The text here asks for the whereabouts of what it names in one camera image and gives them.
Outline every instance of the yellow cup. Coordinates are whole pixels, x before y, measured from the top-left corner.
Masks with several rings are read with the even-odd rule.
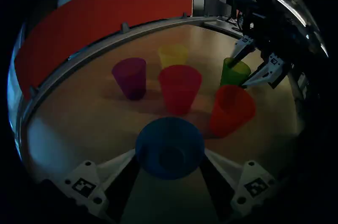
[[[188,49],[181,44],[165,45],[158,49],[162,69],[173,65],[184,65],[188,58]]]

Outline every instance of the orange cup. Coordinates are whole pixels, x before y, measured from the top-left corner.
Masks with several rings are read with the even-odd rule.
[[[215,136],[225,137],[251,120],[255,113],[255,101],[244,89],[235,85],[222,86],[216,93],[210,130]]]

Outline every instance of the red wall panel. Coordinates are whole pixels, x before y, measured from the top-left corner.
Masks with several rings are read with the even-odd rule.
[[[191,15],[192,0],[71,0],[43,19],[15,59],[24,97],[70,55],[92,42],[129,26]]]

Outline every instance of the wooden table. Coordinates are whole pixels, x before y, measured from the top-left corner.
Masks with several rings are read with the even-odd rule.
[[[208,132],[223,59],[230,56],[235,42],[221,33],[182,25],[130,41],[74,72],[43,101],[27,126],[34,178],[59,180],[84,160],[99,164],[117,157],[134,148],[137,135],[149,122],[169,116],[157,80],[161,71],[157,49],[177,43],[189,49],[187,64],[203,75],[192,110],[183,118],[200,129],[210,150],[240,164],[254,159],[276,175],[290,161],[293,139],[300,130],[287,77],[274,90],[268,84],[247,89],[257,107],[249,123],[224,139],[212,138]],[[112,67],[128,57],[147,62],[147,93],[140,101],[128,101],[111,74]],[[260,52],[243,61],[254,71],[262,62]],[[184,179],[204,183],[199,170]],[[142,191],[137,184],[134,190]],[[200,191],[207,195],[206,188]],[[209,209],[210,199],[206,204]]]
[[[222,21],[217,20],[217,21],[214,21],[214,22],[205,22],[204,25],[211,28],[211,29],[214,29],[216,31],[221,31],[221,33],[226,33],[230,36],[234,36],[234,37],[237,37],[237,38],[243,37],[242,32],[235,31],[235,30],[232,29],[233,27],[238,28],[238,26],[234,26],[231,23],[226,22],[224,20],[222,20]]]

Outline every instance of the plastic cup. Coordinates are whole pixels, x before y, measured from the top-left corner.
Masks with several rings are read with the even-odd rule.
[[[236,85],[239,86],[250,76],[251,69],[244,62],[240,61],[233,68],[227,65],[233,61],[233,58],[227,57],[223,61],[223,70],[220,86]]]
[[[202,83],[202,75],[191,66],[176,65],[158,76],[167,111],[175,115],[189,112]]]
[[[184,65],[188,57],[188,49],[181,44],[165,45],[158,49],[162,69],[173,65]]]
[[[255,101],[244,89],[222,86],[216,93],[210,130],[215,136],[225,137],[252,119],[255,113]]]
[[[132,57],[120,61],[112,69],[117,84],[129,100],[140,100],[145,95],[146,65],[144,59]]]
[[[164,117],[146,125],[136,140],[136,157],[149,174],[178,179],[198,168],[204,157],[199,130],[178,117]]]

